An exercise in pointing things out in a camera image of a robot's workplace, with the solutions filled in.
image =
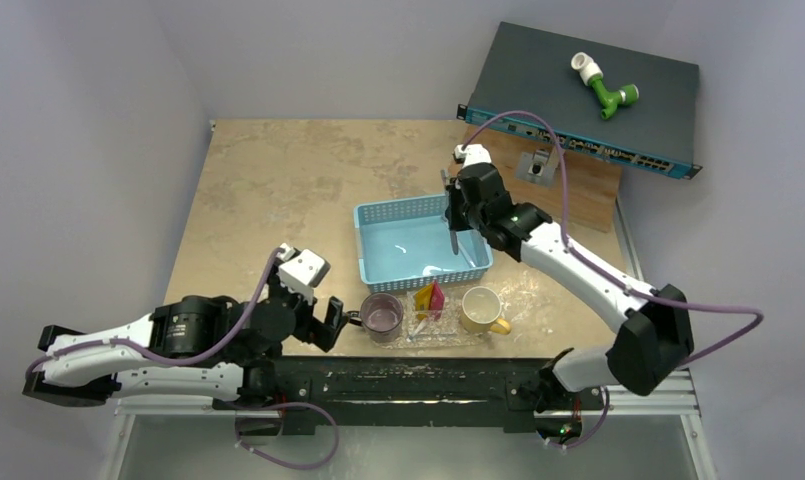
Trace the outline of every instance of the white wall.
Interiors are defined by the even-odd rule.
[[[143,0],[0,0],[0,479],[92,479],[110,409],[25,398],[43,325],[163,299],[206,117]]]
[[[654,48],[702,67],[706,168],[626,176],[638,251],[657,283],[767,314],[694,366],[721,478],[805,478],[805,0],[680,1]],[[698,346],[749,320],[693,318]]]
[[[454,118],[501,20],[638,47],[675,0],[152,2],[212,116]]]

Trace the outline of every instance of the yellow mug handle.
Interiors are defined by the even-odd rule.
[[[511,324],[504,318],[497,318],[495,322],[490,324],[490,331],[500,335],[508,335],[511,333]]]

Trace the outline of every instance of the green pipe fitting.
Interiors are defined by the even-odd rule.
[[[596,98],[602,104],[602,118],[608,120],[617,111],[620,105],[629,106],[638,101],[640,96],[638,87],[634,84],[624,85],[619,90],[610,92],[602,84],[602,70],[593,61],[590,55],[579,52],[573,55],[570,61],[573,70],[579,72],[585,85],[591,87],[596,92]]]

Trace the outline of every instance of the blue plastic basket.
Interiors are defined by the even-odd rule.
[[[355,207],[358,265],[371,293],[478,280],[493,265],[475,230],[459,232],[452,253],[446,206],[445,195],[428,195]]]

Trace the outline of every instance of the yellow mug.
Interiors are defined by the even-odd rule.
[[[461,325],[470,333],[511,333],[511,324],[502,318],[502,301],[487,287],[467,290],[461,300]]]

